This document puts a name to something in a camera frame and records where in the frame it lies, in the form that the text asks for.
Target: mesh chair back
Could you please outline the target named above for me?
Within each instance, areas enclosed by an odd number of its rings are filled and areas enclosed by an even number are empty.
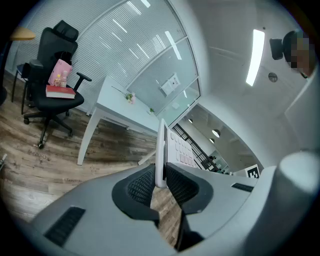
[[[39,44],[37,59],[44,67],[43,77],[48,81],[58,59],[55,53],[69,52],[71,56],[76,52],[78,44],[78,30],[61,20],[54,28],[46,27]]]

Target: desk leg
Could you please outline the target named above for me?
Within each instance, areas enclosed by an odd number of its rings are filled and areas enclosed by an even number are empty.
[[[90,118],[90,121],[88,123],[88,125],[86,126],[85,132],[84,132],[84,136],[82,138],[82,142],[81,142],[81,146],[80,146],[80,150],[79,150],[79,155],[78,155],[78,166],[82,166],[83,162],[84,162],[84,158],[85,158],[85,154],[89,145],[89,142],[91,140],[92,135],[95,132],[95,129],[100,121],[101,118],[101,113],[100,110],[98,108],[95,108],[95,110],[93,111],[93,114]]]
[[[151,151],[149,154],[147,154],[144,158],[142,158],[139,162],[138,165],[144,164],[145,161],[147,161],[150,157],[152,157],[156,153],[156,150]]]

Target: red book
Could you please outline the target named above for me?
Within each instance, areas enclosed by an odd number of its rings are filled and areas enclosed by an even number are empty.
[[[72,88],[47,85],[45,95],[49,98],[74,99],[76,93]]]

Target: wooden floor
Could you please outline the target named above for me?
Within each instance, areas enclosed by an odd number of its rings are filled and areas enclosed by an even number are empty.
[[[156,138],[101,120],[92,136],[82,166],[77,157],[89,117],[80,110],[60,115],[73,128],[73,136],[53,121],[38,149],[43,123],[41,118],[23,122],[21,100],[23,82],[17,79],[14,101],[11,90],[14,77],[6,73],[3,85],[6,101],[0,106],[0,157],[7,154],[0,173],[1,197],[9,212],[26,221],[64,193],[87,180],[121,172],[156,147]],[[25,113],[37,109],[24,108]],[[160,214],[159,231],[171,245],[177,240],[181,209],[168,189],[155,188],[151,208]]]

